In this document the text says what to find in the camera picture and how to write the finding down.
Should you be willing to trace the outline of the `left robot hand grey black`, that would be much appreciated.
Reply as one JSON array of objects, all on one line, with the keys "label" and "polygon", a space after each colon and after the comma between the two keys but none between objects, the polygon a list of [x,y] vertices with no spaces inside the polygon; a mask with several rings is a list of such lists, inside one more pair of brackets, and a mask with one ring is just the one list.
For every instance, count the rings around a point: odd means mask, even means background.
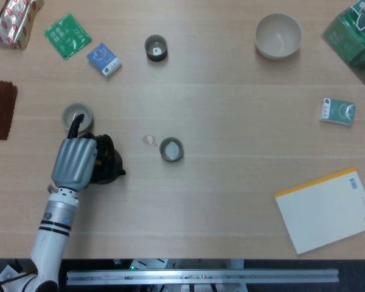
[{"label": "left robot hand grey black", "polygon": [[75,117],[67,138],[60,145],[51,176],[59,189],[81,192],[90,183],[97,156],[97,142],[91,138],[78,137],[84,117],[84,114]]}]

